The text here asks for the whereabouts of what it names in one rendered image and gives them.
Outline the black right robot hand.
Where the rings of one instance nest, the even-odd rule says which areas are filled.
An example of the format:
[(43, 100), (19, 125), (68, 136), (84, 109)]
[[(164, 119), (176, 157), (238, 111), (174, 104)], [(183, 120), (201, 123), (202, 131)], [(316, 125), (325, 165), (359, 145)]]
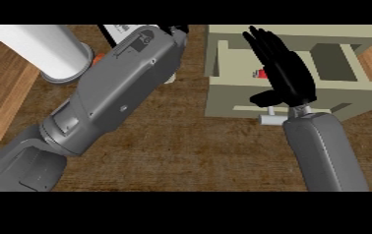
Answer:
[(307, 65), (289, 50), (279, 36), (269, 30), (248, 27), (242, 36), (261, 62), (272, 89), (255, 94), (249, 101), (258, 107), (286, 103), (289, 107), (317, 100), (316, 83)]

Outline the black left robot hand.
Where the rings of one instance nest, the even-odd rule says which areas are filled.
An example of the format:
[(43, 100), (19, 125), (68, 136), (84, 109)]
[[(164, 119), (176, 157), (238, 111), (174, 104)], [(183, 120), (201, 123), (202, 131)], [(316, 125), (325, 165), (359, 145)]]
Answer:
[(168, 34), (173, 34), (176, 30), (182, 30), (185, 33), (189, 33), (187, 25), (159, 25), (159, 29), (165, 31)]

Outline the beige open drawer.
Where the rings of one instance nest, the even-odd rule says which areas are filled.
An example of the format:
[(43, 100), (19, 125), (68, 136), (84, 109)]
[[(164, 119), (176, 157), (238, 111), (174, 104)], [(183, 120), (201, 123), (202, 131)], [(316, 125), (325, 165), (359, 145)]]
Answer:
[[(314, 45), (310, 51), (298, 51), (317, 88), (372, 90), (362, 65), (348, 44)], [(217, 64), (220, 75), (211, 77), (213, 85), (270, 87), (266, 79), (252, 72), (263, 68), (251, 49), (229, 49), (229, 42), (218, 41)]]

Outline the beige drawer front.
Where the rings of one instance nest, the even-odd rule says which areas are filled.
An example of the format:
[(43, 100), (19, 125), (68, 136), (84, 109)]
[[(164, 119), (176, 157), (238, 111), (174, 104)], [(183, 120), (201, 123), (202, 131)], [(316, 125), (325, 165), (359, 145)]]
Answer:
[[(266, 115), (267, 108), (249, 102), (249, 97), (266, 90), (270, 90), (269, 85), (210, 85), (205, 115), (233, 118)], [(331, 113), (340, 121), (372, 110), (372, 83), (319, 82), (316, 94), (311, 110)]]

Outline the white panel with black edge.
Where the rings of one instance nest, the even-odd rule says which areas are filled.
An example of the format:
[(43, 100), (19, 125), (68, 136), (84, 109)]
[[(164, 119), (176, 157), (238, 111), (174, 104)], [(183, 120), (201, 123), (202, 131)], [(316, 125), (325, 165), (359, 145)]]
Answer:
[(117, 53), (140, 53), (162, 47), (158, 25), (100, 25), (99, 30)]

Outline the beige cabinet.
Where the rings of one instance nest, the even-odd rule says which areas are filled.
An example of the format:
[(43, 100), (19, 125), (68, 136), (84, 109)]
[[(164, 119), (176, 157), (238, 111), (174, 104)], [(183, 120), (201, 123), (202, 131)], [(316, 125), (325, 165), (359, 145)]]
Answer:
[[(372, 46), (372, 25), (254, 25), (257, 29), (272, 31), (295, 51), (310, 51), (319, 44), (350, 44), (356, 54)], [(230, 43), (233, 49), (248, 49), (242, 37), (248, 25), (208, 25), (207, 48), (214, 50), (220, 40)]]

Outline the white cylindrical container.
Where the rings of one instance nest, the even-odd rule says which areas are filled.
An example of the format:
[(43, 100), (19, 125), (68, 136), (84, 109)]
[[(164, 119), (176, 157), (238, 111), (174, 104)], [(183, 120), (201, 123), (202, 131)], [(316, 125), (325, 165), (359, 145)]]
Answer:
[(92, 66), (94, 51), (66, 25), (0, 25), (0, 41), (56, 85), (74, 83)]

